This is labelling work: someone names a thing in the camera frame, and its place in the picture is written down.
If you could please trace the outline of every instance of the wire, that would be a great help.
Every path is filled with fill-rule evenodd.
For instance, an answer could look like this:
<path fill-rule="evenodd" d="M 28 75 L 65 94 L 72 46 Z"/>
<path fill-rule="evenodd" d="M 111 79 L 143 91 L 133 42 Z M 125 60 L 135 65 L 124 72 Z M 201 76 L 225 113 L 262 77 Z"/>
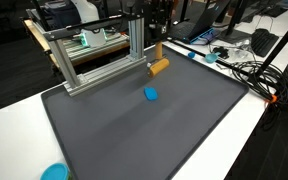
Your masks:
<path fill-rule="evenodd" d="M 255 76 L 263 62 L 247 61 L 232 63 L 238 71 L 232 71 L 234 77 L 242 83 L 249 86 L 254 92 L 260 95 L 265 101 L 272 106 L 277 112 L 288 111 L 288 79 L 283 75 L 283 72 L 276 66 L 270 65 L 265 71 L 260 72 L 260 76 Z M 244 76 L 241 70 L 248 71 L 249 75 Z M 276 90 L 273 94 L 269 88 L 271 86 Z"/>
<path fill-rule="evenodd" d="M 256 26 L 255 26 L 255 29 L 257 29 L 258 25 L 260 24 L 260 22 L 261 22 L 261 20 L 262 20 L 262 17 L 263 17 L 263 16 L 261 16 L 260 19 L 258 20 L 258 22 L 257 22 L 257 24 L 256 24 Z"/>
<path fill-rule="evenodd" d="M 273 22 L 274 22 L 274 19 L 272 17 L 270 17 L 272 22 L 271 22 L 271 27 L 270 27 L 270 32 L 272 31 L 272 26 L 273 26 Z"/>
<path fill-rule="evenodd" d="M 227 48 L 227 49 L 238 49 L 238 50 L 242 50 L 242 51 L 246 51 L 246 52 L 250 52 L 253 56 L 254 61 L 256 62 L 256 57 L 255 57 L 255 52 L 253 51 L 251 44 L 247 45 L 246 48 L 242 48 L 243 46 L 245 46 L 245 44 L 241 45 L 241 46 L 221 46 L 221 45 L 215 45 L 215 44 L 209 44 L 208 45 L 208 50 L 210 51 L 210 53 L 213 52 L 211 46 L 215 46 L 215 47 L 223 47 L 223 48 Z"/>

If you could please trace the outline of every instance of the metal rod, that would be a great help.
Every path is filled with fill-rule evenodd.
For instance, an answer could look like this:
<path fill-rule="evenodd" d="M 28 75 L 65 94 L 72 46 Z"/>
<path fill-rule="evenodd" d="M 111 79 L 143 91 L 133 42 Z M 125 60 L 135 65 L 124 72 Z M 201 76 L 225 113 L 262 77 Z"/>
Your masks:
<path fill-rule="evenodd" d="M 177 46 L 180 46 L 180 47 L 182 47 L 182 48 L 184 48 L 184 49 L 186 49 L 186 50 L 189 50 L 189 51 L 191 51 L 191 52 L 194 52 L 195 54 L 198 54 L 198 55 L 200 55 L 200 56 L 202 56 L 202 57 L 205 57 L 205 56 L 206 56 L 204 53 L 201 53 L 201 52 L 196 51 L 195 49 L 186 47 L 186 46 L 184 46 L 184 45 L 182 45 L 182 44 L 180 44 L 180 43 L 177 43 L 177 42 L 175 42 L 175 41 L 173 41 L 173 40 L 169 40 L 169 42 L 171 42 L 171 43 L 173 43 L 173 44 L 175 44 L 175 45 L 177 45 Z M 248 76 L 248 77 L 250 76 L 250 73 L 248 73 L 247 71 L 244 71 L 244 70 L 242 70 L 242 69 L 239 69 L 239 68 L 237 68 L 237 67 L 235 67 L 235 66 L 232 66 L 232 65 L 230 65 L 230 64 L 228 64 L 228 63 L 226 63 L 226 62 L 223 62 L 223 61 L 218 60 L 218 61 L 216 61 L 216 63 L 217 63 L 217 64 L 220 64 L 220 65 L 222 65 L 222 66 L 224 66 L 224 67 L 226 67 L 226 68 L 232 69 L 233 71 L 239 72 L 239 73 L 243 74 L 244 76 Z M 266 80 L 264 80 L 264 79 L 261 78 L 261 77 L 258 78 L 258 80 L 259 80 L 260 82 L 262 82 L 262 83 L 267 83 L 270 87 L 275 87 L 275 84 L 274 84 L 274 83 L 272 83 L 272 82 L 267 82 Z"/>
<path fill-rule="evenodd" d="M 72 89 L 81 85 L 78 80 L 72 62 L 69 59 L 65 47 L 61 40 L 49 42 L 50 48 L 60 65 L 61 71 Z"/>
<path fill-rule="evenodd" d="M 211 3 L 211 0 L 207 0 L 207 1 L 206 1 L 205 9 L 204 9 L 204 10 L 206 10 L 206 9 L 208 8 L 208 6 L 210 5 L 210 3 Z"/>
<path fill-rule="evenodd" d="M 34 6 L 35 6 L 35 9 L 36 9 L 36 12 L 37 12 L 38 16 L 40 17 L 41 24 L 42 24 L 44 30 L 45 31 L 51 30 L 50 26 L 47 24 L 47 21 L 45 20 L 45 17 L 43 15 L 43 11 L 41 10 L 41 7 L 38 4 L 37 0 L 32 0 L 32 2 L 34 4 Z"/>
<path fill-rule="evenodd" d="M 255 77 L 259 77 L 266 70 L 266 68 L 272 63 L 272 61 L 275 59 L 275 57 L 278 55 L 278 53 L 284 48 L 284 46 L 287 43 L 288 43 L 288 31 L 286 32 L 284 37 L 281 39 L 281 41 L 273 49 L 271 54 L 266 58 L 262 66 L 257 70 Z"/>
<path fill-rule="evenodd" d="M 188 0 L 184 0 L 180 22 L 183 22 L 184 19 L 185 19 L 185 13 L 186 13 L 186 9 L 187 9 L 187 4 L 188 4 Z"/>
<path fill-rule="evenodd" d="M 243 11 L 241 10 L 241 6 L 243 4 L 243 1 L 244 0 L 238 0 L 237 1 L 237 4 L 236 4 L 236 8 L 234 10 L 234 15 L 232 16 L 232 19 L 230 21 L 230 24 L 228 25 L 228 28 L 226 30 L 226 34 L 225 35 L 231 35 L 234 31 L 234 27 L 235 27 L 235 24 L 237 23 L 237 20 L 238 20 L 238 16 L 240 14 L 240 11 Z"/>
<path fill-rule="evenodd" d="M 109 14 L 108 14 L 107 0 L 103 0 L 103 7 L 104 7 L 105 18 L 108 18 Z"/>
<path fill-rule="evenodd" d="M 67 28 L 48 31 L 48 32 L 43 33 L 43 35 L 44 35 L 45 39 L 49 42 L 50 41 L 56 41 L 59 39 L 63 39 L 63 38 L 78 34 L 78 33 L 80 33 L 80 29 L 95 30 L 95 29 L 101 29 L 104 27 L 109 27 L 112 25 L 120 24 L 121 18 L 123 18 L 123 16 L 118 15 L 118 16 L 115 16 L 112 18 L 100 19 L 97 21 L 92 21 L 92 22 L 83 23 L 83 24 L 79 24 L 79 25 L 69 26 Z"/>

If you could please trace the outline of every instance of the black device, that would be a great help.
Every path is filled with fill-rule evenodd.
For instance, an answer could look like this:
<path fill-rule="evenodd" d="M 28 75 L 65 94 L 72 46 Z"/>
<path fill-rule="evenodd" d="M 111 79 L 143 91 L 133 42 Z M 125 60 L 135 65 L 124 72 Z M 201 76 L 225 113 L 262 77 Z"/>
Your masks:
<path fill-rule="evenodd" d="M 258 56 L 265 57 L 272 49 L 278 36 L 271 34 L 266 29 L 256 29 L 252 34 L 251 47 Z"/>
<path fill-rule="evenodd" d="M 196 37 L 210 29 L 228 3 L 229 0 L 218 0 L 216 3 L 210 4 L 196 23 L 181 22 L 171 28 L 169 36 L 186 44 L 192 44 L 197 39 Z"/>
<path fill-rule="evenodd" d="M 145 24 L 145 41 L 156 43 L 166 39 L 169 32 L 172 0 L 150 0 L 137 4 L 143 13 Z"/>
<path fill-rule="evenodd" d="M 228 28 L 220 34 L 219 39 L 230 44 L 235 44 L 244 39 L 250 38 L 250 34 L 235 30 L 234 27 L 236 24 L 244 21 L 247 18 L 253 17 L 258 12 L 260 12 L 262 7 L 257 8 L 259 3 L 260 1 L 258 0 L 238 0 L 235 5 L 235 10 L 231 22 Z"/>
<path fill-rule="evenodd" d="M 287 10 L 283 7 L 276 5 L 274 7 L 268 7 L 266 11 L 263 12 L 263 15 L 270 16 L 270 17 L 278 17 L 279 15 L 285 13 Z"/>
<path fill-rule="evenodd" d="M 218 55 L 219 57 L 223 58 L 223 59 L 227 59 L 229 58 L 228 55 L 228 49 L 225 49 L 224 47 L 220 46 L 220 47 L 215 47 L 212 51 L 212 53 L 220 53 L 220 55 Z"/>
<path fill-rule="evenodd" d="M 81 23 L 78 10 L 70 0 L 46 2 L 44 8 L 46 15 L 53 19 L 53 23 L 49 23 L 51 29 L 60 29 Z"/>

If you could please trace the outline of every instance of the black rubber mat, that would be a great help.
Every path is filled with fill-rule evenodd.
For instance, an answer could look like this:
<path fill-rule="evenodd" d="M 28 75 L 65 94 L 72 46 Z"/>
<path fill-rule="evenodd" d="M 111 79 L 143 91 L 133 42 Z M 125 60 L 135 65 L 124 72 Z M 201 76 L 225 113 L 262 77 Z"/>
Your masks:
<path fill-rule="evenodd" d="M 78 180 L 174 176 L 248 87 L 164 47 L 170 66 L 150 79 L 146 65 L 76 97 L 42 95 L 66 161 Z M 146 51 L 153 59 L 153 49 Z M 144 87 L 159 98 L 148 101 Z"/>

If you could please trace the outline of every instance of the white table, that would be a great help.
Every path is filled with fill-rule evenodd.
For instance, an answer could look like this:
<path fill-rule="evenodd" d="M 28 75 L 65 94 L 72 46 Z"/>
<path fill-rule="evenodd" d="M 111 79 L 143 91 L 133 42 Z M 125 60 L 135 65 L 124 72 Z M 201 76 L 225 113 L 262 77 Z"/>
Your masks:
<path fill-rule="evenodd" d="M 258 19 L 255 17 L 251 24 L 241 24 L 238 29 L 252 33 Z M 269 26 L 270 18 L 263 17 L 258 27 Z M 283 35 L 287 29 L 288 12 L 274 20 L 272 32 Z M 180 53 L 188 53 L 176 45 L 165 45 Z M 207 47 L 190 47 L 208 53 Z M 215 64 L 206 64 L 202 57 L 195 57 L 195 60 L 230 75 L 228 70 L 220 70 Z M 282 70 L 285 69 L 288 64 L 288 44 L 273 64 Z M 41 93 L 0 110 L 0 180 L 38 180 L 49 165 L 56 162 L 65 163 L 40 95 Z M 245 95 L 184 164 L 174 179 L 223 179 L 264 110 L 264 101 L 261 98 L 253 92 Z"/>

